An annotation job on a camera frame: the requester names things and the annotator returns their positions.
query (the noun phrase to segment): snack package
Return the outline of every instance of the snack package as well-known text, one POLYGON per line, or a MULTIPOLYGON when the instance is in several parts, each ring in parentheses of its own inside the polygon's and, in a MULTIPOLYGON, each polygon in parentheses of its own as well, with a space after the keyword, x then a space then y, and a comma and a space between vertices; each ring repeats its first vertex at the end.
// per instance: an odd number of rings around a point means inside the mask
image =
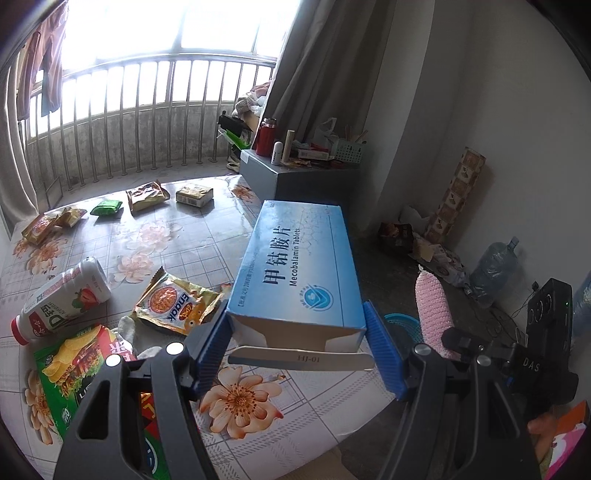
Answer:
POLYGON ((58 218, 58 212, 37 215, 22 231, 23 238, 35 246, 40 245, 49 235, 53 226, 57 224, 58 218))
POLYGON ((213 200, 213 188, 201 185, 187 185, 177 191, 177 202, 193 205, 201 208, 207 202, 213 200))
MULTIPOLYGON (((112 353, 126 361, 135 360, 131 345, 103 325, 86 327, 74 337, 35 353, 47 407, 62 439, 90 382, 112 353)), ((151 394, 141 395, 140 407, 152 476, 170 480, 151 394)))
POLYGON ((119 211, 121 205, 123 205, 121 200, 103 200, 90 211, 90 214, 99 217, 105 215, 114 215, 119 211))
POLYGON ((160 267, 135 305, 132 316, 188 335, 214 311, 219 300, 219 293, 181 280, 160 267))
POLYGON ((57 218, 56 225, 64 228, 72 228, 78 223, 78 220, 80 220, 86 214, 86 212, 87 211, 83 208, 66 207, 57 218))
POLYGON ((170 199, 169 192, 162 188, 158 180, 126 190, 126 193, 131 213, 139 212, 170 199))

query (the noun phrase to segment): blue plastic basket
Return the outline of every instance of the blue plastic basket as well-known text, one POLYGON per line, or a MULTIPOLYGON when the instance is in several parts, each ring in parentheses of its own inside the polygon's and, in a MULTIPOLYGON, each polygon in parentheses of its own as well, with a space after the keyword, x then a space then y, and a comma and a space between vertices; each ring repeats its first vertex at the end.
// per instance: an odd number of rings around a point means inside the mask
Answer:
POLYGON ((423 343, 423 331, 421 330, 421 323, 414 317, 405 315, 403 313, 390 313, 384 316, 386 322, 400 325, 404 328, 415 343, 423 343))

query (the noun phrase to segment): white bottle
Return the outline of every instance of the white bottle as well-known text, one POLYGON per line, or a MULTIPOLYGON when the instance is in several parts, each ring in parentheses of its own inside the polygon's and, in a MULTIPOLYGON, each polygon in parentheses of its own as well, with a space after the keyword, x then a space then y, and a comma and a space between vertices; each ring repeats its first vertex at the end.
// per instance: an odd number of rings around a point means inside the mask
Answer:
POLYGON ((11 322, 14 338, 21 345, 69 325, 87 310, 109 300, 111 291, 95 257, 52 278, 27 300, 11 322))
POLYGON ((271 165, 281 165, 281 155, 283 154, 283 143, 275 142, 273 154, 271 155, 271 165))

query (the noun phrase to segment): concrete wall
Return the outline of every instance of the concrete wall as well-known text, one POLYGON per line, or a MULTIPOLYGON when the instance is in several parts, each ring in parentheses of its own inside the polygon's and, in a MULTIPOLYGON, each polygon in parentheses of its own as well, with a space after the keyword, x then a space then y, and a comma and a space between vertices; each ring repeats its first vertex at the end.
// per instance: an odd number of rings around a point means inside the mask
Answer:
MULTIPOLYGON (((221 110, 231 110, 231 105, 222 105, 221 110)), ((122 172, 121 167, 121 143, 119 141, 119 113, 110 112, 108 118, 109 138, 109 159, 113 175, 122 172)), ((171 159, 179 163, 183 157, 183 128, 184 128, 184 105, 174 106, 171 116, 171 159)), ((202 160, 205 161, 213 156, 213 142, 217 134, 217 104, 206 105, 203 121, 203 146, 202 160)), ((195 162, 199 150, 199 127, 201 124, 201 106, 192 105, 189 107, 189 118, 187 122, 187 161, 195 162)), ((124 153, 125 167, 127 171, 135 172, 135 111, 126 111, 123 114, 124 129, 124 153)), ((155 122, 155 157, 156 164, 166 165, 168 156, 168 105, 160 105, 156 110, 155 122)), ((38 192, 42 191, 42 180, 49 185, 54 179, 51 170, 49 143, 46 134, 42 134, 39 140, 40 156, 37 154, 36 141, 31 142, 27 147, 28 163, 32 171, 32 178, 38 192)), ((92 120, 92 142, 95 153, 95 165, 98 176, 107 174, 105 155, 105 120, 102 116, 92 120)), ((76 157, 76 143, 74 127, 72 124, 64 129, 64 144, 66 146, 66 164, 72 180, 72 185, 80 183, 80 172, 76 157)), ((61 176, 63 188, 67 188, 66 171, 61 149, 60 131, 52 131, 51 145, 53 148, 54 163, 57 174, 61 176)), ((80 152, 80 165, 82 176, 85 182, 92 182, 92 163, 90 161, 88 120, 78 125, 78 145, 80 152)), ((217 156, 226 158, 228 142, 221 139, 218 141, 217 156)), ((152 112, 151 110, 139 112, 139 154, 142 169, 152 166, 152 112)))
POLYGON ((500 298, 513 312, 534 280, 576 289, 591 268, 591 83, 525 0, 477 3, 461 93, 414 201, 437 206, 465 145, 487 157, 448 244, 472 269, 491 242, 519 237, 521 268, 500 298))
POLYGON ((365 122, 354 225, 396 220, 424 180, 452 112, 472 17, 470 0, 398 0, 365 122))

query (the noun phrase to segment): green chips bag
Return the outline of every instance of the green chips bag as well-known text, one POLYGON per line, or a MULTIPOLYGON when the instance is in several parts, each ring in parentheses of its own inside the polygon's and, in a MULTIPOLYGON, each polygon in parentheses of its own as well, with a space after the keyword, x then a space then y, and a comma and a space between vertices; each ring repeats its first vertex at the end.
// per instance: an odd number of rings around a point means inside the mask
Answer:
POLYGON ((121 200, 103 200, 90 212, 91 215, 105 216, 116 214, 123 202, 121 200))

